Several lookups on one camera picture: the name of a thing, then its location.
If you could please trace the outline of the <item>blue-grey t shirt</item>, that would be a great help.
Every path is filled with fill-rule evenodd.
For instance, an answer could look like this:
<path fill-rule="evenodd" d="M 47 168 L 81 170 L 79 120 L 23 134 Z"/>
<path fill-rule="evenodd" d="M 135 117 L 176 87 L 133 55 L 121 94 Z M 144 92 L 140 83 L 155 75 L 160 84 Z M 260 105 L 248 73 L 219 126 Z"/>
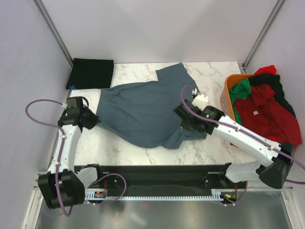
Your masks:
<path fill-rule="evenodd" d="M 206 133 L 181 128 L 174 109 L 182 88 L 195 81 L 182 63 L 157 70 L 157 81 L 121 84 L 102 89 L 96 114 L 99 127 L 143 148 L 178 149 L 184 140 L 201 140 Z"/>

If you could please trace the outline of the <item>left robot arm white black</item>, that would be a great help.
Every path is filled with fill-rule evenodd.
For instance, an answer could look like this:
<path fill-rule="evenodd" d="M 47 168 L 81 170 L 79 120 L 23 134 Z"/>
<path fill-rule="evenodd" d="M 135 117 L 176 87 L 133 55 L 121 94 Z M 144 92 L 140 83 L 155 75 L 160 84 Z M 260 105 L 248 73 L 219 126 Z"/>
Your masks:
<path fill-rule="evenodd" d="M 89 109 L 83 96 L 70 97 L 57 122 L 58 143 L 48 171 L 38 178 L 38 186 L 50 209 L 80 205 L 85 199 L 85 190 L 92 185 L 101 187 L 105 177 L 97 172 L 96 165 L 74 170 L 78 141 L 83 129 L 91 130 L 100 123 L 99 117 Z"/>

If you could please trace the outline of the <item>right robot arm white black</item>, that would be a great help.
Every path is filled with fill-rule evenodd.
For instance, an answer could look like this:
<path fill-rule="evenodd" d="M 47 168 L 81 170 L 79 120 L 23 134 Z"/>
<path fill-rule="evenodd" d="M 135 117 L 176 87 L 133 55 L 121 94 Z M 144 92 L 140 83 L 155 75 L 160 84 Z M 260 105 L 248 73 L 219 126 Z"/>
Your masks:
<path fill-rule="evenodd" d="M 294 147 L 291 143 L 286 141 L 281 144 L 264 138 L 210 105 L 200 109 L 184 100 L 174 112 L 182 119 L 182 126 L 227 140 L 255 158 L 250 163 L 226 163 L 218 176 L 222 187 L 228 188 L 234 183 L 256 180 L 271 188 L 283 187 L 293 164 Z"/>

